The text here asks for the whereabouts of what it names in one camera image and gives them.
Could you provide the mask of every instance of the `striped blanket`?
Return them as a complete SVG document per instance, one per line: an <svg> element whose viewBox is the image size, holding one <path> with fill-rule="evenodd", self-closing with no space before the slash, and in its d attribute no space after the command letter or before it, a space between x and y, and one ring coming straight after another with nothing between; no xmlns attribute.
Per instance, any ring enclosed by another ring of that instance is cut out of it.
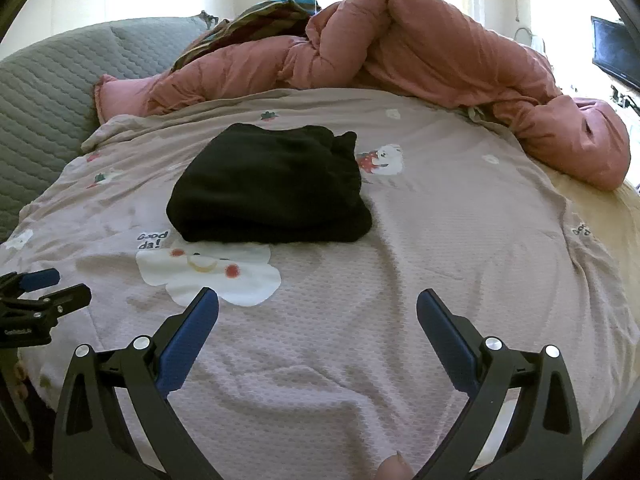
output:
<svg viewBox="0 0 640 480"><path fill-rule="evenodd" d="M249 7L232 22L222 20L191 43L176 60L171 72L224 46L271 36L304 36L306 22L321 7L316 0L266 0Z"/></svg>

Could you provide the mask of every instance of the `silver screw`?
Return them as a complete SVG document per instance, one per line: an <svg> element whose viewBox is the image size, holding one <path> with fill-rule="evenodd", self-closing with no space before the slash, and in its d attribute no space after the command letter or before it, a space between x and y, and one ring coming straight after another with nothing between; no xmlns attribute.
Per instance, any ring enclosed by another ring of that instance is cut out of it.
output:
<svg viewBox="0 0 640 480"><path fill-rule="evenodd" d="M78 348L76 348L76 355L78 357L84 357L88 353L89 353L89 345L80 345Z"/></svg>
<svg viewBox="0 0 640 480"><path fill-rule="evenodd" d="M497 337L488 337L484 340L484 344L491 350L499 350L500 348L502 348L502 341L500 341Z"/></svg>
<svg viewBox="0 0 640 480"><path fill-rule="evenodd" d="M151 339L149 339L146 335L137 337L133 342L133 348L136 350L144 350L151 344Z"/></svg>
<svg viewBox="0 0 640 480"><path fill-rule="evenodd" d="M549 357L558 357L560 355L558 347L553 345L547 346L545 352Z"/></svg>

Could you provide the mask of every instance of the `pink puffy comforter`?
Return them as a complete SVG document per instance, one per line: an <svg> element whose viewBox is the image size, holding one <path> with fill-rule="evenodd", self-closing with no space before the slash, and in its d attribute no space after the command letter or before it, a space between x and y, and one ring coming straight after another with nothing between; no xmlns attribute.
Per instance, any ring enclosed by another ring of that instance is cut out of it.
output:
<svg viewBox="0 0 640 480"><path fill-rule="evenodd" d="M603 190L624 180L629 138L609 105L563 95L545 57L442 0L345 0L306 34L231 45L146 80L104 76L98 113L165 114L273 88L377 88L447 108L486 105L556 170Z"/></svg>

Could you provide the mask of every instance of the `blue gripper pad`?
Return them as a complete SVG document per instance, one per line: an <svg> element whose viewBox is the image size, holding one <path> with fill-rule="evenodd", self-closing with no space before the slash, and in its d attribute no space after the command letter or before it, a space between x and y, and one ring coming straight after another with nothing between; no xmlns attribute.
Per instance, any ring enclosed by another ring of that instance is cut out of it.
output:
<svg viewBox="0 0 640 480"><path fill-rule="evenodd" d="M60 281L60 273L56 269L44 269L25 274L20 279L20 288L24 292L40 290L46 286L57 285Z"/></svg>
<svg viewBox="0 0 640 480"><path fill-rule="evenodd" d="M208 290L172 337L159 359L156 387L165 399L179 390L218 320L218 295Z"/></svg>
<svg viewBox="0 0 640 480"><path fill-rule="evenodd" d="M453 387L473 398L480 389L476 356L428 290L420 293L418 321L438 355Z"/></svg>

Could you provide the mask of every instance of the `human hand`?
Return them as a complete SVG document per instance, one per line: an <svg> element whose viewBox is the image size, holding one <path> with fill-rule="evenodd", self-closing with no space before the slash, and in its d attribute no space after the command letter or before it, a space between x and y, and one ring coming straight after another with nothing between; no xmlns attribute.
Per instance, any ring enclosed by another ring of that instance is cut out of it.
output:
<svg viewBox="0 0 640 480"><path fill-rule="evenodd" d="M373 480L412 480L413 477L414 470L398 451L380 464Z"/></svg>

